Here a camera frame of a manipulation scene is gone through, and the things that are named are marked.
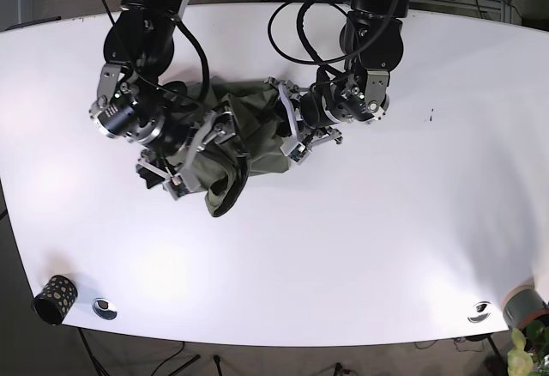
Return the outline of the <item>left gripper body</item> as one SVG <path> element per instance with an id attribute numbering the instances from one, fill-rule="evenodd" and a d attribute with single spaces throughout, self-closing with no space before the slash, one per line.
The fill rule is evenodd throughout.
<path id="1" fill-rule="evenodd" d="M 282 105 L 282 119 L 289 127 L 289 135 L 282 137 L 281 152 L 297 165 L 302 164 L 312 150 L 322 144 L 343 143 L 342 133 L 335 128 L 341 119 L 331 114 L 321 90 L 311 85 L 302 88 L 290 80 L 268 77 L 266 83 L 278 92 Z"/>

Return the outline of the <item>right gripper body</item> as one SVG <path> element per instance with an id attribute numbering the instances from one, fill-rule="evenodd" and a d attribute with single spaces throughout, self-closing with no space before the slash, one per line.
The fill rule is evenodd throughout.
<path id="1" fill-rule="evenodd" d="M 202 189 L 193 168 L 198 155 L 204 153 L 209 144 L 221 145 L 236 135 L 237 120 L 227 106 L 208 111 L 198 122 L 178 121 L 157 144 L 141 152 L 136 173 L 148 189 L 160 185 L 178 200 Z"/>

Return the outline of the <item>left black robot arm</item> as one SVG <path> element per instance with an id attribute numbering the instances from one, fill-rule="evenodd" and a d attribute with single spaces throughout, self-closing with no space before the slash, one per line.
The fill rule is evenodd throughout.
<path id="1" fill-rule="evenodd" d="M 341 143 L 337 124 L 371 124 L 386 115 L 390 74 L 404 52 L 401 29 L 409 0 L 350 0 L 339 37 L 342 54 L 332 59 L 321 58 L 305 34 L 305 15 L 316 3 L 304 0 L 296 18 L 299 41 L 309 55 L 305 64 L 316 67 L 316 80 L 308 88 L 267 80 L 279 93 L 289 126 L 281 152 L 296 163 L 320 144 Z"/>

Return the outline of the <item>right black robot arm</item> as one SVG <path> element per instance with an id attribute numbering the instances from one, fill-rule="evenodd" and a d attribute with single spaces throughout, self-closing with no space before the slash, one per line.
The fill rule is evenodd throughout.
<path id="1" fill-rule="evenodd" d="M 149 188 L 162 185 L 174 199 L 202 189 L 193 169 L 196 157 L 210 143 L 226 143 L 237 134 L 231 107 L 206 105 L 208 60 L 182 23 L 188 2 L 122 0 L 120 16 L 106 36 L 105 64 L 89 109 L 100 133 L 144 147 L 136 171 Z M 159 82 L 173 59 L 176 30 L 199 57 L 202 85 L 196 97 L 183 82 Z"/>

